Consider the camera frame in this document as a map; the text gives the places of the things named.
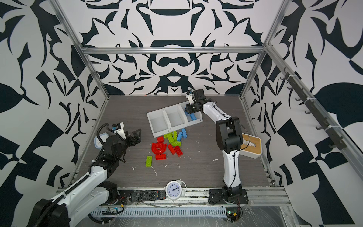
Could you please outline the blue lego brick bottom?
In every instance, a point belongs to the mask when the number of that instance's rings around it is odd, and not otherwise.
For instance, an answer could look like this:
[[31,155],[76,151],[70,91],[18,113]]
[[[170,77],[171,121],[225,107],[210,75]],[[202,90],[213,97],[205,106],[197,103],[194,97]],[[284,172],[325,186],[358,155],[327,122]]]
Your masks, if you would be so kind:
[[185,112],[187,117],[191,118],[191,115],[187,111],[184,111],[184,112]]

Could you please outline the lone green lego brick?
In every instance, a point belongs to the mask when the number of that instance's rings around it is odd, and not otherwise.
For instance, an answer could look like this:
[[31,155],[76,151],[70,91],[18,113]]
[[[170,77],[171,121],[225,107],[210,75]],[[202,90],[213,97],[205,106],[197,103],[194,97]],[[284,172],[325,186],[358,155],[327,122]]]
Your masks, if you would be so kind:
[[147,156],[145,166],[146,167],[152,167],[152,160],[153,160],[152,156]]

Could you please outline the blue lego brick cluster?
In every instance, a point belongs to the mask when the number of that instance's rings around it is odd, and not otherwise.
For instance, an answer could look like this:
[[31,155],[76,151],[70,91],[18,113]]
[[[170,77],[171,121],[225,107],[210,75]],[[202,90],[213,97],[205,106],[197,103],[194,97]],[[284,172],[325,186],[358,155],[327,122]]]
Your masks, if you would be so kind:
[[182,139],[187,139],[188,135],[185,128],[182,128],[182,130],[177,134],[177,141],[181,142]]

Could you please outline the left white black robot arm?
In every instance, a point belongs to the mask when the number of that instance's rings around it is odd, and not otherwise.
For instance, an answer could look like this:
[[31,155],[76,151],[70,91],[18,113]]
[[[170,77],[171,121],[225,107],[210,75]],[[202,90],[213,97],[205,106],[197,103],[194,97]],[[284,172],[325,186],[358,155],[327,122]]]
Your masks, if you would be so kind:
[[113,128],[112,136],[97,138],[102,148],[88,171],[60,194],[46,200],[41,199],[33,208],[29,227],[75,227],[93,210],[104,203],[117,201],[117,184],[108,181],[129,147],[141,143],[141,129],[132,134]]

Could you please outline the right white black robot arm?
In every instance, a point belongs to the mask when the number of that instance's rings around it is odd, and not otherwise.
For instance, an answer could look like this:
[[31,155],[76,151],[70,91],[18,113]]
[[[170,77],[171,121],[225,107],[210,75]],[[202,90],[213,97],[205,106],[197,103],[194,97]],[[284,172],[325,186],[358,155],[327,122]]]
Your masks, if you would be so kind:
[[189,90],[186,93],[188,114],[201,112],[216,124],[216,143],[222,151],[224,160],[224,188],[227,190],[239,187],[239,154],[243,144],[243,134],[238,117],[231,117],[221,110],[216,102],[207,98],[204,90]]

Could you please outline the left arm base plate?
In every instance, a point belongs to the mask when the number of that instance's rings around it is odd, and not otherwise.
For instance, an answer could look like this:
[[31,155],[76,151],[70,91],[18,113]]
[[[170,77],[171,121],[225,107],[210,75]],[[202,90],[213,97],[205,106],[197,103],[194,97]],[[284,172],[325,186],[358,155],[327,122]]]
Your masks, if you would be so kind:
[[106,202],[109,206],[125,205],[131,203],[131,195],[133,190],[118,190],[117,195],[113,201]]

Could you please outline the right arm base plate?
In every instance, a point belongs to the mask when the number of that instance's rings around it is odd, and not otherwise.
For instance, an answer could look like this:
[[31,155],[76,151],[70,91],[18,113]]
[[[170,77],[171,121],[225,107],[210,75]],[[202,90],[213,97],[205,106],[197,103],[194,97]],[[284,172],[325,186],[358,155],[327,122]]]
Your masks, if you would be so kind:
[[227,192],[224,192],[222,189],[210,189],[208,203],[211,205],[230,203],[247,205],[249,198],[245,189],[242,189],[239,193],[232,196],[228,196]]

